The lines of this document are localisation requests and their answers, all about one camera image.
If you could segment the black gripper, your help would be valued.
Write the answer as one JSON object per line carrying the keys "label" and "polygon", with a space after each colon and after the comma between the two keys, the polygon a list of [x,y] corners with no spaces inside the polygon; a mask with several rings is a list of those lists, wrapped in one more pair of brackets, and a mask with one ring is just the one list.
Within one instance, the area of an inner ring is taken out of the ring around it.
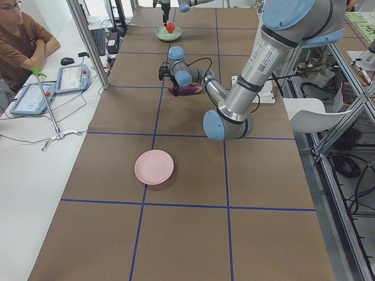
{"label": "black gripper", "polygon": [[174,97],[177,97],[180,86],[175,79],[171,79],[171,81],[173,82],[172,94]]}
{"label": "black gripper", "polygon": [[160,0],[161,9],[163,11],[163,23],[168,23],[169,20],[169,12],[171,9],[171,1],[170,0]]}

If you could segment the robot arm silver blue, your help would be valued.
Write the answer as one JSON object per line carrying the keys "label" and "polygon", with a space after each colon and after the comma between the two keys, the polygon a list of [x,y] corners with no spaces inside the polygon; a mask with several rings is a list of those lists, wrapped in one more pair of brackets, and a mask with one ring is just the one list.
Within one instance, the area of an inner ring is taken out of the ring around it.
{"label": "robot arm silver blue", "polygon": [[[191,7],[211,2],[212,0],[178,0],[178,8],[182,13],[188,12]],[[169,13],[171,10],[170,0],[153,0],[152,6],[156,8],[157,5],[161,6],[163,11],[162,21],[164,26],[169,22]]]}
{"label": "robot arm silver blue", "polygon": [[296,47],[338,42],[343,36],[345,10],[346,1],[265,1],[260,40],[230,91],[210,70],[189,66],[179,46],[169,49],[167,74],[181,87],[199,83],[215,104],[216,109],[203,117],[203,129],[209,139],[243,138],[254,125],[248,108],[281,57]]}

